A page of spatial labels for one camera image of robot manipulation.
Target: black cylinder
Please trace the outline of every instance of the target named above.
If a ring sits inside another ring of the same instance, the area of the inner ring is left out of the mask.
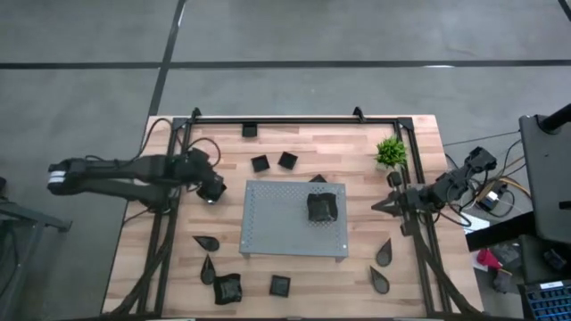
[[[560,128],[568,121],[571,121],[571,103],[558,111],[555,111],[551,116],[542,120],[539,127],[544,131],[554,131]]]

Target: potted plant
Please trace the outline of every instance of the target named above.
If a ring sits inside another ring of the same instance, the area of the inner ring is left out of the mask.
[[[407,153],[404,143],[395,136],[386,138],[377,144],[377,168],[381,170],[398,170],[407,162]]]

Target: black foam shape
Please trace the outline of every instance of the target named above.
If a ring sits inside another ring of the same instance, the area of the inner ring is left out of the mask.
[[[337,196],[333,193],[310,193],[307,195],[309,220],[312,222],[337,221]]]
[[[242,285],[240,285],[240,275],[233,273],[227,276],[217,276],[214,278],[214,303],[225,305],[242,300]]]
[[[387,280],[386,277],[381,274],[381,272],[375,270],[373,267],[370,267],[370,269],[371,269],[371,282],[373,284],[373,288],[375,288],[375,291],[381,294],[389,293],[389,290],[391,290],[391,285],[389,284],[389,280]]]
[[[386,241],[386,243],[381,247],[381,250],[377,252],[376,261],[381,267],[386,267],[391,264],[393,260],[393,246],[391,246],[391,239]]]
[[[214,264],[212,264],[211,257],[206,254],[206,259],[204,259],[203,269],[200,271],[200,280],[204,284],[210,285],[214,282],[216,277],[216,270],[214,269]]]
[[[294,169],[296,162],[297,162],[297,156],[289,152],[283,152],[282,157],[279,158],[277,164],[286,169]]]
[[[321,174],[318,174],[317,176],[312,178],[310,182],[312,182],[312,183],[327,183],[327,181],[325,180],[325,178],[323,178],[321,176]]]
[[[258,125],[255,123],[246,123],[242,125],[242,137],[256,137],[258,135]]]
[[[220,243],[212,236],[193,236],[193,238],[206,251],[217,251],[220,248]]]
[[[271,276],[270,295],[277,295],[287,298],[289,295],[289,284],[291,279],[285,276]]]
[[[268,157],[266,155],[261,155],[252,158],[253,172],[258,173],[263,170],[269,169]]]

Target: gray concrete floor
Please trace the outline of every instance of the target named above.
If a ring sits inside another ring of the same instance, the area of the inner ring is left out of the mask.
[[[176,0],[0,1],[0,62],[159,62]],[[569,59],[556,0],[189,1],[173,61]],[[99,313],[126,203],[55,197],[51,162],[128,158],[141,142],[158,70],[0,70],[0,176],[30,208],[73,219],[42,241],[20,319]],[[171,70],[159,114],[435,114],[444,143],[517,129],[571,101],[568,67]],[[501,154],[517,136],[477,145]],[[515,150],[510,157],[521,155]],[[525,171],[515,175],[527,185]],[[530,209],[525,198],[517,206]],[[514,294],[478,277],[487,310],[521,316]]]

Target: gray metal tray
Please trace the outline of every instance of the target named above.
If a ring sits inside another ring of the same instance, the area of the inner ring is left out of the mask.
[[[308,220],[307,195],[334,193],[335,222]],[[246,182],[240,253],[335,257],[349,255],[344,184]]]

